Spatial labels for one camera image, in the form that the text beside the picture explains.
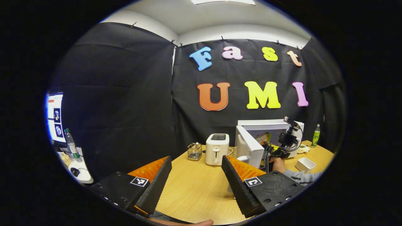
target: finger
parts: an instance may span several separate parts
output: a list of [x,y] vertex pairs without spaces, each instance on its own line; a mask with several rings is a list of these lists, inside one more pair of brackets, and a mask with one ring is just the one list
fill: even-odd
[[271,157],[268,162],[274,162],[276,159],[276,157]]
[[179,226],[179,225],[184,225],[182,223],[176,223],[176,222],[172,222],[172,221],[167,221],[167,220],[161,220],[161,219],[156,219],[156,218],[147,218],[150,221],[159,223],[159,224],[163,224],[163,225],[167,225],[167,226]]
[[213,224],[213,220],[206,220],[206,221],[202,221],[200,223],[188,224],[188,225],[192,225],[192,226],[212,226],[212,224]]

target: human hand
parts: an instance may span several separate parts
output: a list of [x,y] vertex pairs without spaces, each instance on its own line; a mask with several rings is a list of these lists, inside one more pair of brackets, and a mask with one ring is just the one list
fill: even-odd
[[271,157],[268,162],[274,162],[273,171],[284,173],[286,171],[285,160],[283,158]]
[[180,226],[180,225],[188,225],[188,226],[212,226],[213,224],[213,220],[206,220],[206,221],[202,221],[199,223],[195,223],[195,224],[182,224],[182,223],[176,223],[176,222],[172,222],[172,221],[167,221],[167,220],[160,220],[160,219],[156,219],[156,218],[147,218],[150,221],[159,223],[159,224],[164,224],[167,226]]

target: plastic bottle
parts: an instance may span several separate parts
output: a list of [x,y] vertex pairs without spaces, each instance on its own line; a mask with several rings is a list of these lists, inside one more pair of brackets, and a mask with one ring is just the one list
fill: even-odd
[[317,142],[318,142],[318,139],[319,139],[319,137],[320,137],[320,125],[319,124],[317,124],[317,128],[315,129],[315,131],[314,131],[314,136],[313,136],[313,140],[312,140],[312,142],[311,142],[311,147],[312,148],[315,148],[316,146],[317,146]]
[[77,162],[82,162],[82,158],[81,158],[80,154],[78,153],[77,148],[75,147],[75,142],[73,140],[73,137],[70,134],[69,129],[65,130],[65,138],[66,138],[68,150],[73,154],[75,160]]

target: ceiling light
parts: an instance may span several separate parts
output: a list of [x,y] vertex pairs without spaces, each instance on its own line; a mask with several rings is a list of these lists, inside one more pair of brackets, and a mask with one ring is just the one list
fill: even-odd
[[202,3],[210,3],[210,2],[239,2],[254,5],[255,3],[252,0],[191,0],[194,4],[202,4]]

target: small white box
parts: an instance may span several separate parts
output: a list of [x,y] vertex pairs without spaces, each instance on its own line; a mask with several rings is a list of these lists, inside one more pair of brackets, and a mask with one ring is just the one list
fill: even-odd
[[304,171],[304,173],[311,173],[316,164],[312,162],[310,159],[304,157],[297,161],[296,168],[300,170],[300,172]]

